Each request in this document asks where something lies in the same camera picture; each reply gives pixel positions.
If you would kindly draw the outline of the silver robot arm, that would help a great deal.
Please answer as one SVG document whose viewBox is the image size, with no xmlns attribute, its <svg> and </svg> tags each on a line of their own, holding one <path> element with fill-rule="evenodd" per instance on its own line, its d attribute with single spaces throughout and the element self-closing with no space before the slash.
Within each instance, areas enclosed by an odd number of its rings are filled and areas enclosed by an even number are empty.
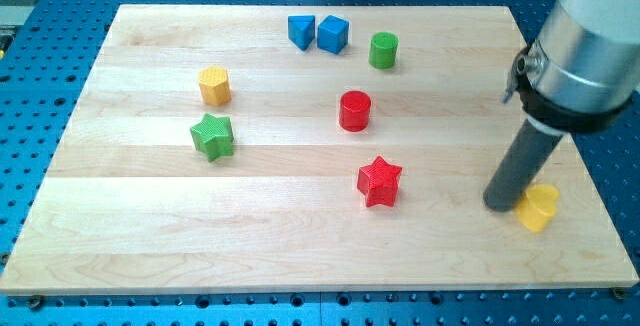
<svg viewBox="0 0 640 326">
<path fill-rule="evenodd" d="M 639 85 L 639 0 L 557 0 L 514 59 L 504 97 L 527 121 L 561 136 L 608 128 Z"/>
</svg>

